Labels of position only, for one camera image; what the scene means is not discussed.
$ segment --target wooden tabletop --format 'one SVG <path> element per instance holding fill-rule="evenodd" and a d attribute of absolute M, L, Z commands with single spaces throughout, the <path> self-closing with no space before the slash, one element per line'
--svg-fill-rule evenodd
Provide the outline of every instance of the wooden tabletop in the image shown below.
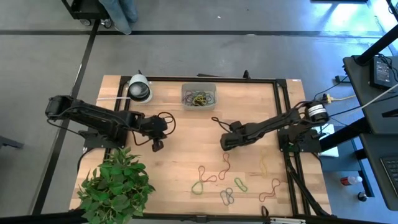
<path fill-rule="evenodd" d="M 105 75 L 98 98 L 116 97 L 119 81 L 119 75 Z M 139 104 L 131 101 L 130 110 L 145 113 L 146 116 L 167 111 L 172 113 L 177 121 L 174 133 L 163 140 L 164 148 L 158 152 L 152 152 L 151 143 L 135 146 L 132 134 L 129 133 L 127 137 L 126 145 L 132 147 L 131 153 L 141 155 L 140 162 L 147 167 L 149 182 L 156 188 L 156 192 L 150 195 L 144 212 L 259 216 L 260 207 L 264 205 L 270 215 L 292 215 L 285 164 L 283 155 L 279 151 L 276 131 L 267 133 L 255 144 L 229 151 L 231 168 L 226 173 L 225 179 L 203 183 L 201 195 L 191 192 L 192 185 L 199 179 L 199 166 L 206 168 L 204 179 L 218 175 L 221 170 L 228 167 L 223 160 L 224 151 L 220 146 L 220 137 L 224 131 L 210 118 L 216 116 L 227 123 L 240 120 L 244 124 L 276 116 L 272 85 L 216 83 L 218 104 L 214 111 L 185 111 L 180 103 L 182 84 L 183 82 L 152 82 L 150 87 L 154 96 L 149 103 Z M 287 84 L 292 106 L 305 99 L 300 80 L 287 80 Z M 280 96 L 281 104 L 284 105 L 282 90 Z M 115 101 L 98 100 L 96 105 L 113 110 Z M 139 134 L 136 136 L 138 142 L 146 139 Z M 259 167 L 261 151 L 267 169 L 265 177 Z M 330 213 L 319 161 L 309 153 L 300 155 L 306 186 L 322 208 Z M 76 194 L 78 185 L 83 182 L 89 170 L 92 171 L 102 163 L 103 156 L 104 149 L 94 149 L 82 159 L 70 208 L 79 206 L 80 200 Z M 234 183 L 236 177 L 247 186 L 247 192 L 242 192 Z M 276 187 L 276 194 L 260 202 L 259 194 L 272 192 L 271 182 L 275 178 L 282 182 Z M 220 192 L 228 187 L 233 189 L 234 203 L 226 206 L 223 204 Z M 296 197 L 299 211 L 303 213 L 301 195 L 297 186 Z"/>

